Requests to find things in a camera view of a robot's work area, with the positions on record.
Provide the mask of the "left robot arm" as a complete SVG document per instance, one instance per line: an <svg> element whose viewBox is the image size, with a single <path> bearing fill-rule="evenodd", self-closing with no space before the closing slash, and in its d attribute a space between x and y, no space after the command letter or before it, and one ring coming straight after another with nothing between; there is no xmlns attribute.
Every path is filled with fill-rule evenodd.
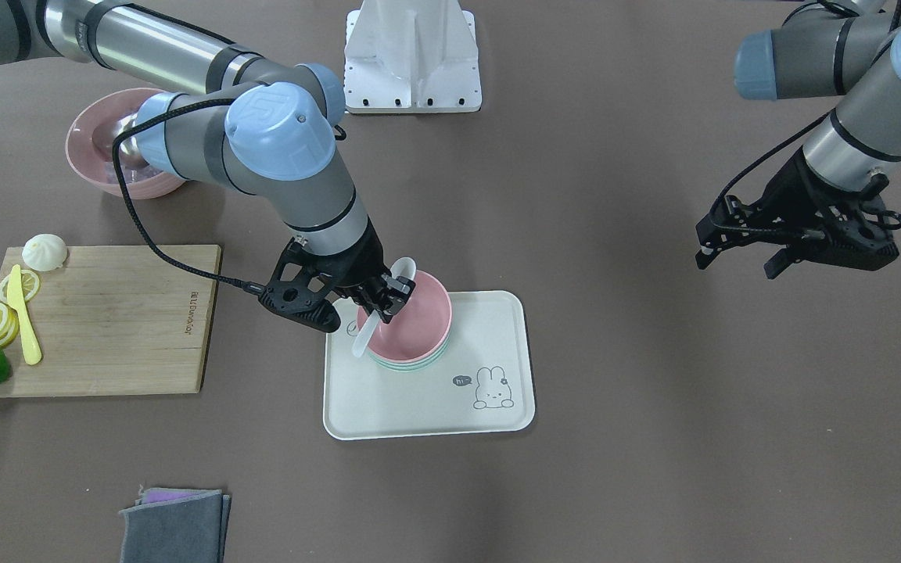
<svg viewBox="0 0 901 563"><path fill-rule="evenodd" d="M881 199L901 164L901 2L805 1L776 29L737 50L744 99L838 96L833 110L792 136L800 149L754 203L724 188L697 223L696 263L755 242L779 246L776 278L801 261L876 271L896 260L901 213Z"/></svg>

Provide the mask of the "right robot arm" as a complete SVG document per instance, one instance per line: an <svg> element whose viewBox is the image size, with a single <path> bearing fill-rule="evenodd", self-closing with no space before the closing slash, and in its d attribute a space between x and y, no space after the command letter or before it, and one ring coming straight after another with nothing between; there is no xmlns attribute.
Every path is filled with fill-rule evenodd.
<svg viewBox="0 0 901 563"><path fill-rule="evenodd" d="M329 296L389 323L415 289L382 243L337 142L340 79L318 64L285 66L207 29L132 1L0 1L0 65L50 56L93 62L161 92L132 111L110 158L129 199L119 150L186 181L264 197L291 231L265 284L190 267L243 289L266 310L330 334Z"/></svg>

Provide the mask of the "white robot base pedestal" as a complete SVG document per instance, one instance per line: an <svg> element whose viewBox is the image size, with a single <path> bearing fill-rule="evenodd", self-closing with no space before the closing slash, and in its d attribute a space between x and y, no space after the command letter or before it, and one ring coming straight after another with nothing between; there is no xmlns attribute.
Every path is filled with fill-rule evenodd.
<svg viewBox="0 0 901 563"><path fill-rule="evenodd" d="M476 18L458 1L364 1L346 16L351 114L478 112Z"/></svg>

